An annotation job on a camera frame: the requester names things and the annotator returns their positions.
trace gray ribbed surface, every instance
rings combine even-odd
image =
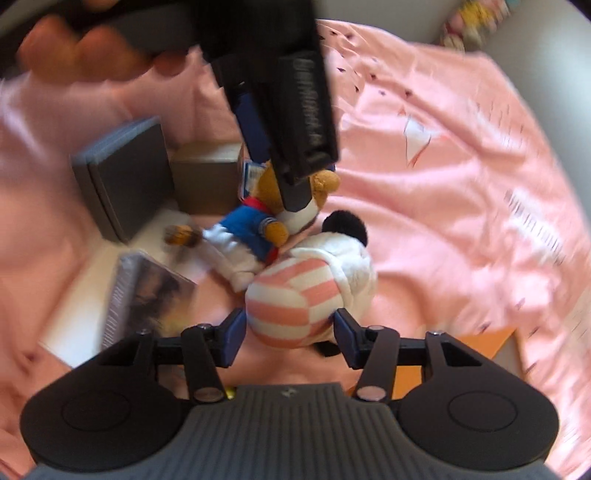
[[[386,406],[351,400],[338,384],[242,387],[232,401],[194,408],[169,445],[134,467],[82,475],[42,466],[28,480],[94,478],[557,479],[541,462],[496,474],[445,465],[412,444]]]

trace black plush foot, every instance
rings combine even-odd
[[[348,210],[337,210],[331,213],[322,223],[323,232],[342,233],[359,240],[368,246],[368,231],[357,215]]]
[[[314,343],[313,347],[323,357],[337,356],[340,355],[340,348],[333,342],[317,342]]]

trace red collar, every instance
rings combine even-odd
[[[269,208],[256,197],[246,197],[242,204],[246,205],[247,207],[254,208],[255,210],[259,210],[260,212],[266,213],[267,215],[273,216],[273,212],[270,211]]]

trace white pants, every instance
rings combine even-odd
[[[197,247],[198,254],[230,282],[235,292],[246,290],[255,275],[265,268],[250,248],[219,223],[204,230],[203,239]]]

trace pink bedsheet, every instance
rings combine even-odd
[[[409,45],[369,27],[322,22],[342,161],[326,207],[366,222],[379,273],[365,324],[404,336],[518,328],[528,380],[555,403],[548,464],[575,479],[591,465],[591,243],[547,141],[485,56]],[[68,154],[123,121],[161,117],[173,147],[238,130],[199,53],[164,80],[50,88],[0,86],[0,470],[31,466],[18,436],[25,399],[64,371],[37,346],[96,231]],[[195,321],[237,302],[206,276]],[[272,351],[248,336],[230,384],[340,381],[342,358]]]

